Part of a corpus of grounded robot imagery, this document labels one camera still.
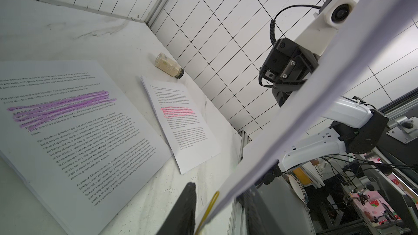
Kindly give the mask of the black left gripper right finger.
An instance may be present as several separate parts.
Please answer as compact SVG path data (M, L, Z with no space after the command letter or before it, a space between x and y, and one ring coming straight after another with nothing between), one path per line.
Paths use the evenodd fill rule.
M267 224L262 216L262 201L255 186L251 186L238 197L245 216L247 235L269 235Z

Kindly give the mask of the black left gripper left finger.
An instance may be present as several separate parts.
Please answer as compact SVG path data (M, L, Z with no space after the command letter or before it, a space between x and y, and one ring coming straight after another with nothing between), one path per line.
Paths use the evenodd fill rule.
M196 225L196 184L189 182L157 235L193 235Z

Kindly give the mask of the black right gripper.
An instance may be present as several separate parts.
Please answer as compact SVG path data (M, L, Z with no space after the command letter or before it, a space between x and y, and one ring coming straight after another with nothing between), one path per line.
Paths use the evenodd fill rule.
M279 106L319 66L319 56L288 38L279 39L259 70L259 85L272 90Z

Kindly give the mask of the yellow paperclip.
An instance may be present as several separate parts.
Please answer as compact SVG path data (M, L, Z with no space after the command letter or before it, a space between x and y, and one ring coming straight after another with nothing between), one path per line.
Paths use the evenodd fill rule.
M213 195L213 197L212 197L209 205L207 206L206 211L205 211L205 213L204 213L204 215L203 215L203 217L202 217L202 219L201 219L198 227L195 230L195 233L194 233L195 235L199 235L200 234L200 231L201 231L201 229L202 229L202 227L204 225L204 222L206 221L207 217L209 216L209 214L210 214L210 212L211 212L214 204L216 203L219 195L220 195L220 192L219 191L216 191L215 194Z

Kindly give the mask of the pink highlighted paper document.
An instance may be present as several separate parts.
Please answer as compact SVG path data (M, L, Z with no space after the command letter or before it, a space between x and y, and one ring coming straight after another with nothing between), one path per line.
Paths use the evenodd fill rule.
M221 153L213 133L183 84L144 76L141 81L181 174Z

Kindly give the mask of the blue highlighted paper document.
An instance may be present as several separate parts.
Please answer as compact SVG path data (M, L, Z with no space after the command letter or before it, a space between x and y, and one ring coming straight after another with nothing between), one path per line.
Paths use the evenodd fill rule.
M270 169L418 13L418 0L360 0L320 58L319 68L292 94L219 188L205 226Z

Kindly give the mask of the purple highlighted paper document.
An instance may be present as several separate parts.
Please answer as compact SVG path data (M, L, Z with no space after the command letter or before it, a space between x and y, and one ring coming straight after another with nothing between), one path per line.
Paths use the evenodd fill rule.
M96 235L172 156L96 61L1 63L1 155L71 235Z

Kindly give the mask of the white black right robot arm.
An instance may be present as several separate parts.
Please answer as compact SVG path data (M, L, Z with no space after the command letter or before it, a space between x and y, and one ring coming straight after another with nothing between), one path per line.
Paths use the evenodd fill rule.
M318 68L319 56L288 38L271 41L273 47L260 67L259 80L270 82L268 88L282 107L306 82L306 76ZM256 181L256 186L268 185L275 177L322 156L367 153L376 146L389 121L362 99L343 96L335 100L325 118L332 123L281 152L276 164Z

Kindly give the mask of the small beige spice jar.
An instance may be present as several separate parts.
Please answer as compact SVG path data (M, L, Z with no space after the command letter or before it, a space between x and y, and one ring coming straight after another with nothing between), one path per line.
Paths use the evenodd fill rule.
M163 72L177 79L181 79L185 73L179 63L170 59L164 53L160 53L157 56L154 65Z

